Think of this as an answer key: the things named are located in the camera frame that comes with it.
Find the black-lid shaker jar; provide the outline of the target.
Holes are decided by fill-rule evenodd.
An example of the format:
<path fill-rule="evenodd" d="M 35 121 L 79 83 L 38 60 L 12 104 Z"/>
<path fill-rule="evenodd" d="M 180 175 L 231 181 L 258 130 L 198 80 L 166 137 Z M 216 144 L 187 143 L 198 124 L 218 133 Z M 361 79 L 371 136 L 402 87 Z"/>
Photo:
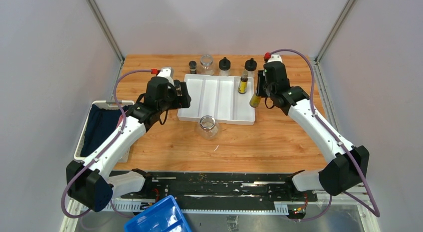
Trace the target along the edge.
<path fill-rule="evenodd" d="M 254 78 L 256 69 L 257 69 L 257 62 L 254 60 L 254 58 L 251 58 L 245 62 L 244 70 L 247 72 L 248 77 Z"/>
<path fill-rule="evenodd" d="M 219 67 L 219 76 L 229 76 L 231 62 L 230 60 L 227 59 L 227 57 L 224 57 L 223 59 L 219 61 L 218 67 Z"/>

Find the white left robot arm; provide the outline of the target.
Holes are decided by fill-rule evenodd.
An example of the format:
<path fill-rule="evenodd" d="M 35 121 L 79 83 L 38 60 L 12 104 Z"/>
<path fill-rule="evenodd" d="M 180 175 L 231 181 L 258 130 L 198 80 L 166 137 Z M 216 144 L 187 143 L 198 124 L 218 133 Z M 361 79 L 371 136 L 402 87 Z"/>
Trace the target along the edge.
<path fill-rule="evenodd" d="M 189 108 L 191 97 L 186 82 L 155 76 L 146 92 L 130 106 L 112 134 L 83 161 L 71 161 L 66 167 L 67 185 L 62 198 L 71 197 L 88 209 L 99 212 L 116 197 L 134 192 L 142 199 L 153 192 L 148 174 L 133 169 L 111 176 L 113 168 L 130 147 L 170 110 Z"/>

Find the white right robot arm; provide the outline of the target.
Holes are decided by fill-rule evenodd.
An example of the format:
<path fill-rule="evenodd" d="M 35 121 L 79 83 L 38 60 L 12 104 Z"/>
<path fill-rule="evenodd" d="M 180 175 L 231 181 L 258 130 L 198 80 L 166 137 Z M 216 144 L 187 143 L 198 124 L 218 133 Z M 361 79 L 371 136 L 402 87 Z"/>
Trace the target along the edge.
<path fill-rule="evenodd" d="M 300 86 L 290 86 L 285 65 L 269 61 L 258 72 L 259 95 L 293 119 L 322 152 L 327 165 L 320 171 L 299 171 L 288 178 L 285 194 L 299 200 L 308 190 L 324 190 L 337 196 L 362 182 L 367 173 L 369 151 L 354 146 L 327 122 Z"/>

